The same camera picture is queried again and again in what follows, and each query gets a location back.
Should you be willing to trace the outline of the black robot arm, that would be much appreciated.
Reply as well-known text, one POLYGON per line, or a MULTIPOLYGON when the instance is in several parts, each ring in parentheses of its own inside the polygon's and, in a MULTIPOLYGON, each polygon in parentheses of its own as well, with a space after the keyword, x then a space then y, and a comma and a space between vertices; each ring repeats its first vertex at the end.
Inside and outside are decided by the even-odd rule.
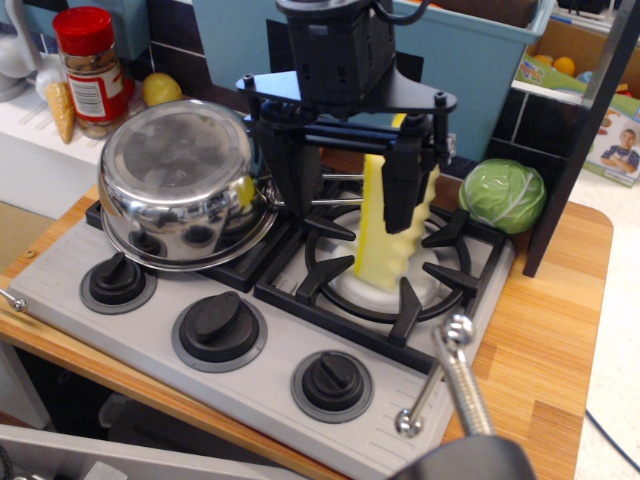
POLYGON ((403 76, 394 29, 418 21, 427 6, 396 15, 389 1, 280 1, 294 68, 247 74, 237 83, 245 119, 285 206, 305 217, 318 204, 317 148, 384 159, 383 218, 406 230, 431 171, 449 160, 454 95, 403 76))

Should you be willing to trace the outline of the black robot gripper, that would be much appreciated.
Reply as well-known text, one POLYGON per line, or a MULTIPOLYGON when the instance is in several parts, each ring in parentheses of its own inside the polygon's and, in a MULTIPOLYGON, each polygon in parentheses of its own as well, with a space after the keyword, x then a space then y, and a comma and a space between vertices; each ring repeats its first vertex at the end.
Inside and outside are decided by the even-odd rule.
POLYGON ((260 149, 280 196, 300 217, 310 212, 323 183, 320 150, 309 144, 381 154, 392 142, 383 154, 382 166, 383 215, 390 234, 411 226, 414 210, 424 200, 435 158, 449 160, 455 155, 448 115, 456 108, 456 97, 412 81, 397 70, 387 71, 369 93, 347 103, 302 99, 294 71, 247 74, 236 88, 249 101, 249 128, 265 130, 259 133, 260 149), (397 113, 406 115, 407 126, 351 120, 361 114, 397 113), (417 135, 423 120, 427 126, 422 139, 399 137, 417 135))

